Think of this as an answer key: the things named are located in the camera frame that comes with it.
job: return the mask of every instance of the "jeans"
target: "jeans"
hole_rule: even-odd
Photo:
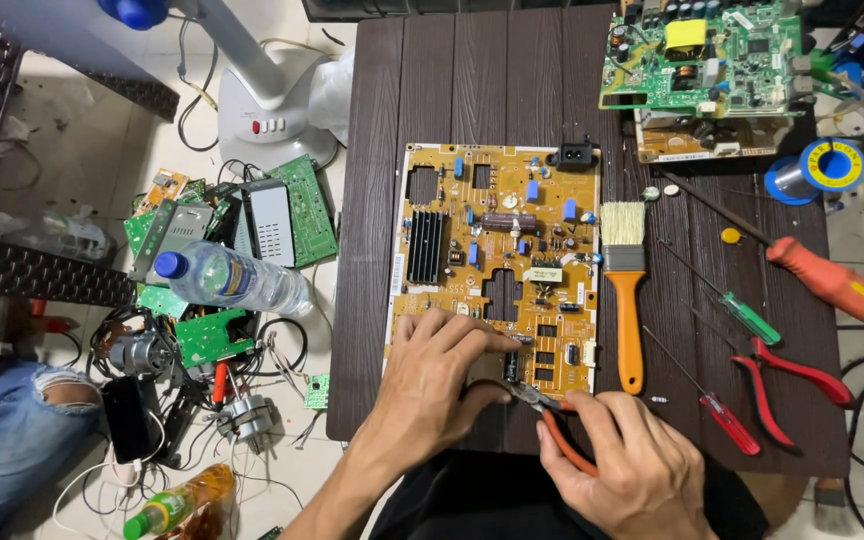
[[[0,368],[0,526],[98,426],[98,404],[43,399],[44,390],[63,383],[89,380],[33,361],[14,360]]]

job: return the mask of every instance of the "wooden table top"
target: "wooden table top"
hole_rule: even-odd
[[[350,136],[342,209],[337,314],[326,432],[351,440],[372,410],[382,372],[394,221],[405,144],[558,146],[586,134],[601,145],[605,201],[637,200],[647,186],[663,187],[622,135],[619,112],[598,107],[605,36],[616,6],[525,9],[366,20],[359,24],[352,87]],[[785,150],[814,141],[811,117],[797,123]],[[816,202],[793,207],[762,195],[771,158],[690,161],[690,176],[711,197],[775,237],[793,235],[821,256],[829,254],[826,219]],[[798,280],[768,263],[750,238],[719,240],[724,219],[686,194],[648,205],[648,275],[638,293],[639,315],[708,390],[731,407],[762,446],[743,454],[699,403],[689,380],[647,336],[643,339],[646,404],[714,459],[737,471],[842,478],[849,448],[842,410],[810,383],[784,373],[763,374],[775,419],[801,449],[794,455],[769,441],[730,349],[693,320],[690,302],[719,326],[738,322],[713,305],[700,281],[659,246],[656,235],[722,289],[761,313],[784,337],[776,351],[830,374],[839,372],[834,310]],[[600,283],[599,367],[595,390],[620,390],[616,360],[616,291]],[[487,408],[461,448],[537,454],[539,418],[522,402]],[[587,454],[588,436],[568,421]]]

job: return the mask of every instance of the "red-handled pliers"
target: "red-handled pliers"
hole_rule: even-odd
[[[724,339],[735,350],[735,355],[731,357],[731,360],[744,368],[745,373],[749,377],[752,395],[755,396],[755,410],[758,413],[758,419],[762,423],[762,427],[765,428],[766,433],[779,444],[786,446],[790,450],[796,450],[795,443],[779,427],[775,417],[772,415],[772,409],[769,408],[769,401],[765,395],[765,385],[762,383],[761,365],[763,363],[768,367],[780,369],[809,381],[812,385],[822,390],[822,394],[827,396],[836,406],[842,409],[850,410],[855,407],[856,398],[853,397],[852,391],[838,378],[813,367],[804,366],[776,356],[772,350],[769,350],[768,345],[758,337],[750,338],[748,343],[736,340],[703,317],[694,307],[686,305],[702,324],[711,328],[719,338]]]
[[[556,400],[552,399],[546,394],[540,392],[537,388],[533,388],[524,382],[514,383],[510,387],[511,394],[518,399],[521,399],[523,402],[529,404],[532,409],[538,411],[542,415],[542,421],[545,422],[545,425],[549,429],[549,434],[552,434],[552,438],[555,440],[555,443],[558,445],[558,449],[561,450],[562,454],[565,456],[572,465],[586,473],[591,477],[599,476],[599,468],[593,465],[589,460],[582,457],[582,455],[572,448],[569,441],[566,440],[566,437],[562,435],[562,430],[559,429],[559,423],[556,420],[556,415],[552,411],[570,411],[574,412],[575,407],[572,403],[566,401],[565,399]]]

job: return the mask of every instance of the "screwdriver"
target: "screwdriver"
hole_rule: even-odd
[[[742,322],[743,325],[747,329],[751,331],[752,334],[756,335],[759,339],[764,341],[768,345],[775,345],[782,340],[782,336],[776,331],[774,327],[769,325],[769,323],[765,322],[759,313],[756,313],[749,304],[746,302],[739,300],[736,298],[736,293],[731,291],[722,292],[719,290],[719,287],[713,285],[711,281],[706,279],[705,276],[702,275],[701,272],[695,269],[694,266],[686,262],[684,258],[679,256],[679,254],[666,244],[666,242],[658,242],[659,244],[665,246],[665,249],[669,250],[672,255],[675,256],[682,264],[688,267],[696,276],[702,279],[703,282],[709,287],[712,288],[719,295],[719,303],[726,307],[729,313],[736,319]]]
[[[645,331],[645,334],[648,335],[649,338],[654,340],[655,344],[657,344],[658,347],[666,353],[669,359],[672,359],[672,362],[675,362],[675,365],[677,365],[678,369],[688,377],[692,382],[692,385],[695,385],[695,387],[702,392],[702,398],[699,399],[699,403],[708,409],[708,412],[712,414],[712,418],[719,423],[719,426],[722,426],[722,429],[726,431],[726,434],[728,434],[729,437],[731,437],[731,440],[735,442],[735,445],[738,446],[739,450],[748,456],[755,456],[758,454],[762,450],[762,447],[759,446],[759,442],[757,442],[749,433],[749,430],[745,428],[745,425],[738,421],[738,418],[733,414],[733,411],[731,411],[725,403],[719,400],[718,396],[714,393],[707,392],[702,385],[699,384],[699,381],[692,377],[689,370],[686,369],[686,366],[679,363],[676,357],[672,355],[672,352],[666,349],[666,346],[663,345],[662,341],[659,341],[659,338],[652,333],[652,330],[647,328],[645,325],[642,326],[642,330]]]
[[[710,199],[705,193],[687,182],[685,178],[672,174],[663,167],[658,172],[673,184],[687,191],[704,205],[731,221],[750,237],[765,244],[765,259],[784,267],[798,278],[815,296],[834,308],[855,317],[864,323],[864,278],[855,270],[836,264],[827,258],[809,251],[792,236],[774,239],[748,221],[739,217],[719,202]]]

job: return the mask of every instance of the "black phone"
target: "black phone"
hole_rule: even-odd
[[[138,378],[122,376],[106,382],[102,386],[102,407],[117,462],[143,460],[156,451],[162,434],[152,425]]]

